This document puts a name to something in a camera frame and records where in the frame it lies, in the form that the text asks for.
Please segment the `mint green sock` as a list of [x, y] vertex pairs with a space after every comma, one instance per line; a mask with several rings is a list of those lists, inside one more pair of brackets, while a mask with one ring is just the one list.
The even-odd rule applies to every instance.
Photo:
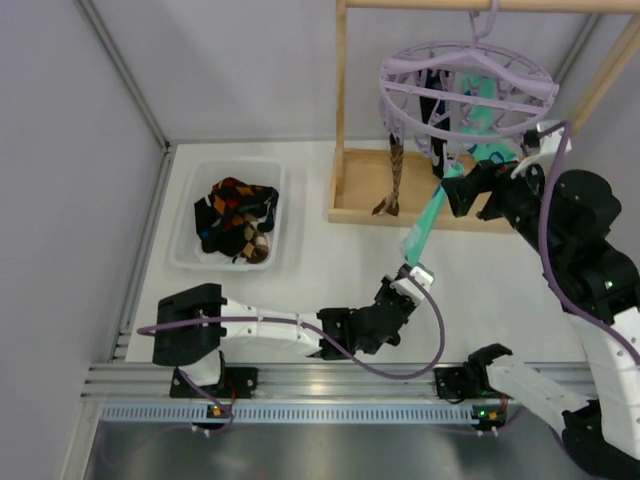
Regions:
[[[490, 77], [476, 74], [461, 76], [462, 93], [467, 96], [479, 96], [486, 99], [497, 98], [496, 81]], [[468, 123], [461, 127], [463, 133], [472, 135], [490, 135], [489, 127], [494, 120], [494, 110], [489, 107], [472, 106], [467, 116]], [[475, 161], [491, 160], [494, 163], [505, 163], [517, 158], [516, 151], [504, 140], [499, 143], [473, 143], [465, 146]]]
[[447, 194], [442, 186], [443, 181], [462, 176], [463, 172], [464, 169], [460, 163], [454, 163], [445, 171], [444, 178], [438, 183], [429, 202], [403, 239], [401, 253], [405, 263], [410, 268], [415, 267], [420, 262], [430, 233], [434, 229], [436, 220], [447, 200]]

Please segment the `black blue sport sock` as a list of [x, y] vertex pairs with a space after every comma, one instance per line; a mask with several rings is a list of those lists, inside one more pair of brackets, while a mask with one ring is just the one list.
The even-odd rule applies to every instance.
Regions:
[[247, 216], [260, 220], [257, 230], [271, 232], [275, 224], [275, 210], [279, 193], [273, 187], [228, 183], [215, 184], [211, 193], [194, 204], [196, 234], [205, 253], [221, 252], [238, 255], [244, 246]]

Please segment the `brown striped sock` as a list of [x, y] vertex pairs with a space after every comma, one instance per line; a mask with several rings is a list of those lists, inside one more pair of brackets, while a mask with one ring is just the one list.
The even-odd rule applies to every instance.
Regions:
[[392, 187], [389, 194], [384, 197], [373, 209], [373, 216], [391, 215], [399, 213], [399, 194], [404, 165], [403, 141], [393, 133], [389, 135], [390, 166], [392, 175]]

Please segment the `red yellow black argyle sock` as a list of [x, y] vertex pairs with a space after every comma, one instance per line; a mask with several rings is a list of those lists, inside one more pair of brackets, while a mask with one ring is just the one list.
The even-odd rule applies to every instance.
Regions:
[[244, 214], [256, 216], [269, 197], [269, 189], [227, 177], [212, 186], [209, 197], [221, 216]]

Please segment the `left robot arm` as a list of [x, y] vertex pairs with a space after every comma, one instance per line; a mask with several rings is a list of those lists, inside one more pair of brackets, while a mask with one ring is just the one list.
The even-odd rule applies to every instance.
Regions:
[[280, 313], [226, 298], [221, 285], [205, 283], [160, 300], [156, 325], [146, 334], [153, 338], [153, 364], [214, 387], [225, 374], [223, 346], [280, 349], [323, 361], [373, 355], [399, 343], [400, 329], [425, 298], [411, 279], [386, 276], [369, 306]]

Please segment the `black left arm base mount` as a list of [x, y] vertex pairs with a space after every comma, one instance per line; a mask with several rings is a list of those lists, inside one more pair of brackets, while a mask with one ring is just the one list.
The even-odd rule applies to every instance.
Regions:
[[[258, 386], [259, 370], [254, 367], [226, 367], [222, 379], [214, 385], [201, 386], [217, 399], [250, 399]], [[202, 398], [183, 378], [178, 368], [172, 372], [169, 397], [173, 399]]]

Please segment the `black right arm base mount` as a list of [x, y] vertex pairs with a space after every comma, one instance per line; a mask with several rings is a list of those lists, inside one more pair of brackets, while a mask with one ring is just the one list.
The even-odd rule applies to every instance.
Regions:
[[438, 367], [433, 373], [438, 398], [449, 403], [459, 404], [465, 400], [491, 398], [494, 395], [482, 375], [472, 367]]

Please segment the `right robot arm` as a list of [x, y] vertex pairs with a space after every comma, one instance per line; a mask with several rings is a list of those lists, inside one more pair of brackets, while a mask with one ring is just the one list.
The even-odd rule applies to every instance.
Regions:
[[639, 366], [614, 342], [621, 335], [639, 345], [639, 272], [606, 239], [621, 211], [609, 183], [585, 170], [568, 170], [553, 185], [547, 246], [538, 244], [545, 174], [538, 165], [514, 175], [513, 162], [478, 163], [464, 177], [447, 178], [443, 189], [453, 214], [468, 214], [481, 193], [484, 221], [504, 218], [549, 263], [544, 278], [593, 317], [571, 322], [583, 346], [596, 399], [572, 393], [526, 366], [507, 347], [494, 343], [463, 364], [467, 393], [499, 393], [534, 413], [560, 437], [565, 451], [586, 473], [605, 479], [639, 476]]

